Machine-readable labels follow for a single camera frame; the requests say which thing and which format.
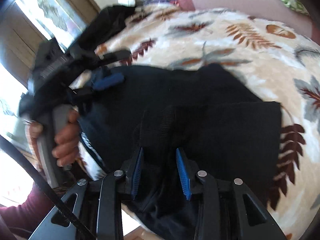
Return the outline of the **maroon sleeve forearm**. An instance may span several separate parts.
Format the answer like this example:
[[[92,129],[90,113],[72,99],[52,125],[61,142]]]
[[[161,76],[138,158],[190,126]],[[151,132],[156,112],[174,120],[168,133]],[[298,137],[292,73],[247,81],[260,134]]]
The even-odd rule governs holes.
[[[28,239],[53,207],[50,199],[33,184],[23,204],[1,207],[1,217],[13,234]]]

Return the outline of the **person's left hand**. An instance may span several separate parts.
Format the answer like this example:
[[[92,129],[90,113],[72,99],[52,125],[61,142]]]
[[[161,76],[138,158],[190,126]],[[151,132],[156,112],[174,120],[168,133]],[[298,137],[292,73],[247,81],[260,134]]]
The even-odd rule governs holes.
[[[70,110],[67,123],[54,137],[56,147],[53,149],[52,155],[56,159],[56,163],[59,167],[74,163],[79,156],[78,143],[80,128],[77,121],[78,117],[79,113],[76,110]],[[31,122],[30,124],[27,124],[25,128],[25,136],[29,148],[32,154],[36,156],[40,170],[42,170],[42,164],[37,146],[37,139],[41,135],[42,130],[43,126],[37,122]]]

